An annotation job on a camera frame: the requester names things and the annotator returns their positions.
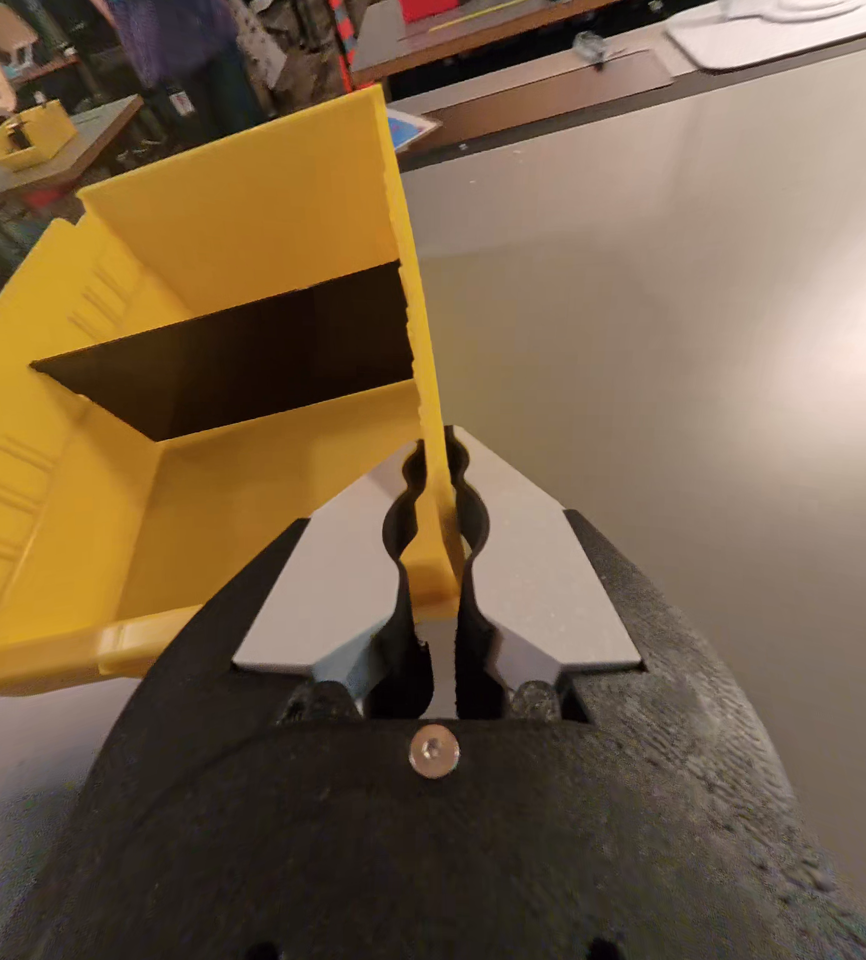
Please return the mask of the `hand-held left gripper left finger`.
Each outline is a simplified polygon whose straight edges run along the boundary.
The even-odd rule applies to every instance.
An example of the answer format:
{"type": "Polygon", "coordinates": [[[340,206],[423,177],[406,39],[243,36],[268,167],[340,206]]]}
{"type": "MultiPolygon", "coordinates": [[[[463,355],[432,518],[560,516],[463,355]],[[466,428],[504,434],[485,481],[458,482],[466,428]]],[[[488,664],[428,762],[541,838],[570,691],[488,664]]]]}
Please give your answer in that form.
{"type": "Polygon", "coordinates": [[[416,635],[403,555],[425,484],[419,440],[315,510],[233,665],[338,683],[367,716],[424,714],[434,670],[416,635]]]}

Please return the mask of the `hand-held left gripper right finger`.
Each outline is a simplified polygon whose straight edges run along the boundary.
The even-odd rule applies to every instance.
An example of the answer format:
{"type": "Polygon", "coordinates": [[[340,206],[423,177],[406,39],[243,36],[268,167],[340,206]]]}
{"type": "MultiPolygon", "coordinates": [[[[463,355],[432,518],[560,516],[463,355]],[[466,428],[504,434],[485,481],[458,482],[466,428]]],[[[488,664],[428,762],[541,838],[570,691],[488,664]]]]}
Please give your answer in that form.
{"type": "Polygon", "coordinates": [[[546,685],[562,702],[576,676],[640,669],[567,510],[462,427],[447,427],[446,443],[466,549],[458,716],[503,716],[524,685],[546,685]]]}

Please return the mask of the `yellow plastic bin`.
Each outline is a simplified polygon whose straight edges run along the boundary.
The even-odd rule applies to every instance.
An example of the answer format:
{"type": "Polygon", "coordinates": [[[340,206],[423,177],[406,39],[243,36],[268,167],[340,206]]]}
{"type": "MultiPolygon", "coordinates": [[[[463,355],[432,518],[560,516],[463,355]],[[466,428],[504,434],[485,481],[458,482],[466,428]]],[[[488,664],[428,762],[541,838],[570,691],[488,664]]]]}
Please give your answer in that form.
{"type": "Polygon", "coordinates": [[[0,294],[0,695],[141,676],[293,522],[422,441],[405,551],[419,617],[462,548],[434,353],[382,91],[370,87],[83,189],[0,294]],[[38,359],[392,261],[411,379],[153,441],[38,359]]]}
{"type": "Polygon", "coordinates": [[[0,124],[0,167],[19,172],[55,158],[78,136],[62,102],[50,100],[0,124]]]}

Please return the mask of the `blue white printed paper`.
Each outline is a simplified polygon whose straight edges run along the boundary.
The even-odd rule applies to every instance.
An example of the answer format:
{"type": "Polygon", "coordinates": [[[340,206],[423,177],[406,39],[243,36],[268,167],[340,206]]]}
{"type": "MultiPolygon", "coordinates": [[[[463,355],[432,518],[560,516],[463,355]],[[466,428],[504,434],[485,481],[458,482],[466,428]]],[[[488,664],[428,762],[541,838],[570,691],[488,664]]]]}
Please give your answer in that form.
{"type": "Polygon", "coordinates": [[[393,150],[398,155],[411,150],[416,143],[428,138],[442,126],[437,118],[407,113],[388,104],[386,116],[393,150]]]}

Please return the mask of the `wooden side table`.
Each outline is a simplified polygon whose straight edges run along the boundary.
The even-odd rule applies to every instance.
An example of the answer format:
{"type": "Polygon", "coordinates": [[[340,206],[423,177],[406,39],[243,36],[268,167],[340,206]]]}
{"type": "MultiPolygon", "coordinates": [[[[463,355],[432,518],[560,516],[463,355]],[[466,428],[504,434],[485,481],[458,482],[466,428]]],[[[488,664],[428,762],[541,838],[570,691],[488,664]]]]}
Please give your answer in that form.
{"type": "Polygon", "coordinates": [[[132,95],[73,117],[76,136],[52,158],[14,171],[0,164],[0,199],[71,187],[137,119],[144,103],[132,95]]]}

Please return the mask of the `brown work table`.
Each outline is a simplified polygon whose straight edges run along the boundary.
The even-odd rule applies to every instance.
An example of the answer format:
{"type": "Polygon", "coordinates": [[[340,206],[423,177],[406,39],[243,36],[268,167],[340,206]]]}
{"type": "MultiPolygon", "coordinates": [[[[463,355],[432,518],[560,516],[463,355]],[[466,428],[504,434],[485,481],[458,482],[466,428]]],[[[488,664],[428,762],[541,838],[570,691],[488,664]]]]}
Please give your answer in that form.
{"type": "Polygon", "coordinates": [[[363,18],[352,82],[355,87],[380,82],[609,5],[609,1],[475,1],[407,23],[399,2],[377,2],[363,18]]]}

